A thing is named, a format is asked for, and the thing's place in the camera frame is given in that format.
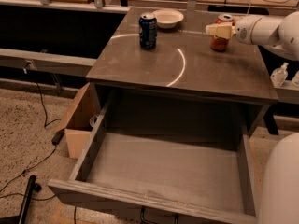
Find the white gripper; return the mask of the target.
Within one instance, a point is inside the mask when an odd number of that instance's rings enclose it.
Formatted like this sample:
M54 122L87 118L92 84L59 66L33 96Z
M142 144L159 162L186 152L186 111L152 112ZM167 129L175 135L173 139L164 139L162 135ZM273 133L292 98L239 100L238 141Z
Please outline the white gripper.
M235 36L237 41L244 44L264 45L262 30L256 28L262 18L262 15L242 16L236 20L235 26L230 22L210 24L206 26L206 33L224 39Z

